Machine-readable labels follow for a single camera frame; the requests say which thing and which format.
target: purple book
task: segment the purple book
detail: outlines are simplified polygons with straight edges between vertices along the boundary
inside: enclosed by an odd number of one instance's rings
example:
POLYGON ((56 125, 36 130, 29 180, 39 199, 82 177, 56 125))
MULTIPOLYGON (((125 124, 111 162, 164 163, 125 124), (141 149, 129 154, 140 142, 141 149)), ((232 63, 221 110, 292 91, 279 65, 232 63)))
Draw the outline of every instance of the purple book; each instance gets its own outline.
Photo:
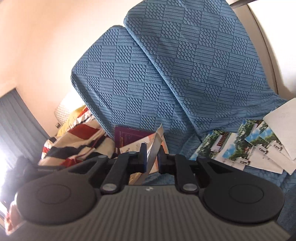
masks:
POLYGON ((116 148, 121 148, 154 133, 153 131, 140 131, 123 126, 116 126, 114 132, 116 148))

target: metal screw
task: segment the metal screw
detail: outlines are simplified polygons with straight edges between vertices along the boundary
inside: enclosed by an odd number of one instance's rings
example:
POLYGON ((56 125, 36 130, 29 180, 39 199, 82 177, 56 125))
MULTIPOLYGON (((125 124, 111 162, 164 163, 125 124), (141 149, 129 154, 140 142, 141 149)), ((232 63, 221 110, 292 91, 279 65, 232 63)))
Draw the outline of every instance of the metal screw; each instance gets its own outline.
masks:
POLYGON ((183 186, 183 189, 185 191, 189 191, 189 192, 192 192, 192 191, 195 191, 197 189, 197 186, 193 183, 187 183, 183 186))
POLYGON ((106 183, 102 188, 104 191, 111 192, 114 191, 117 188, 117 186, 113 183, 106 183))

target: yellow cloth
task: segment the yellow cloth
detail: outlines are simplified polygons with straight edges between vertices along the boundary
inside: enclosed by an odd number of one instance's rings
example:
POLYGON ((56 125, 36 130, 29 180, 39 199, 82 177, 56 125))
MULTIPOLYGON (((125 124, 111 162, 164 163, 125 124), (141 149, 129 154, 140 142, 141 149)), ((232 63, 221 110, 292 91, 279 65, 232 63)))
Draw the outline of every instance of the yellow cloth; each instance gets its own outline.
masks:
POLYGON ((80 113, 85 108, 85 105, 79 107, 78 109, 74 110, 66 120, 66 122, 60 127, 60 129, 57 132, 57 136, 61 137, 63 136, 67 131, 69 131, 70 127, 73 125, 74 121, 77 119, 77 117, 80 115, 80 113))

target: pillow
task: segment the pillow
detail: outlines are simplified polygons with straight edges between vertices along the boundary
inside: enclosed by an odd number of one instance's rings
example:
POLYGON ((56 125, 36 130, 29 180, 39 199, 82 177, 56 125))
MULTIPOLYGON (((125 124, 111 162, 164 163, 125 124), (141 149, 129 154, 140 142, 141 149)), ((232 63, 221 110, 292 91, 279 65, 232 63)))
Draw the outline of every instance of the pillow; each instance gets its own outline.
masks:
POLYGON ((77 117, 80 115, 80 113, 84 110, 86 106, 83 105, 81 107, 79 107, 78 109, 74 110, 68 117, 68 119, 66 120, 66 122, 60 127, 60 129, 57 132, 57 136, 61 137, 63 136, 67 131, 69 131, 69 129, 71 128, 71 126, 73 125, 74 121, 77 119, 77 117))
POLYGON ((84 104, 85 103, 83 102, 77 91, 72 87, 70 92, 54 110, 54 115, 58 122, 63 125, 67 121, 71 112, 84 104))

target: striped fabric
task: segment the striped fabric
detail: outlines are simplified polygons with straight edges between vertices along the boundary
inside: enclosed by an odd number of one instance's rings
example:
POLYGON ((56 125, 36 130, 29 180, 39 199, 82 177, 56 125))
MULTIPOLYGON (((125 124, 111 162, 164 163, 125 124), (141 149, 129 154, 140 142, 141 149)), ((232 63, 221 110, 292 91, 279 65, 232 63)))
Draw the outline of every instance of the striped fabric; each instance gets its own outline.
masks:
POLYGON ((51 138, 45 143, 43 155, 46 155, 39 165, 70 167, 100 154, 111 158, 115 150, 114 141, 95 119, 76 125, 54 140, 51 138))
MULTIPOLYGON (((91 114, 88 107, 85 107, 83 111, 79 114, 79 116, 76 118, 76 120, 73 122, 73 124, 69 125, 66 131, 73 129, 76 125, 80 123, 91 121, 93 119, 94 119, 94 116, 91 114)), ((41 159, 45 158, 50 148, 52 148, 53 144, 56 142, 57 138, 59 138, 59 136, 51 137, 45 142, 42 150, 41 159)))

